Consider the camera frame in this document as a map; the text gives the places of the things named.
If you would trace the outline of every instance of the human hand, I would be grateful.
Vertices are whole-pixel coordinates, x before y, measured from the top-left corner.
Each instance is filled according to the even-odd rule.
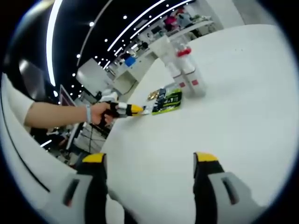
[[[96,103],[95,105],[92,105],[90,109],[91,109],[92,123],[98,125],[102,120],[102,114],[106,110],[110,110],[110,104]],[[110,125],[113,121],[113,117],[105,114],[105,121],[107,125]]]

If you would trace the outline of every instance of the human arm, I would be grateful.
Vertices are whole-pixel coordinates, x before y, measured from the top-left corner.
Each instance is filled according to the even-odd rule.
[[[107,103],[97,103],[91,106],[92,123],[98,125],[102,113],[110,109]],[[111,123],[112,117],[105,115],[106,123]],[[43,102],[34,102],[27,112],[24,125],[35,128],[53,128],[87,121],[85,106],[59,106]]]

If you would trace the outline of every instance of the white countertop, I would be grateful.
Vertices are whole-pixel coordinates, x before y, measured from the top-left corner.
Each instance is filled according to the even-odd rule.
[[[193,152],[218,157],[259,205],[275,199],[297,156],[298,71],[283,34],[248,25],[190,46],[206,97],[184,99],[173,112],[119,119],[103,146],[108,186],[140,223],[194,223]],[[157,59],[128,102],[143,105],[171,82]]]

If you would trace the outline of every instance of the bracelet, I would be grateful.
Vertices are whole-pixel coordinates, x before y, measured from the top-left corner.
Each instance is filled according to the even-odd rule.
[[[92,122],[92,112],[90,110],[90,105],[86,105],[86,117],[87,117],[87,123],[91,124],[91,122]]]

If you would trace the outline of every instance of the white sleeve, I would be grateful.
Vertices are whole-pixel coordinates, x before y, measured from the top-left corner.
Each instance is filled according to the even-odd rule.
[[[15,89],[6,74],[7,96],[10,108],[18,121],[24,125],[28,110],[34,101]]]

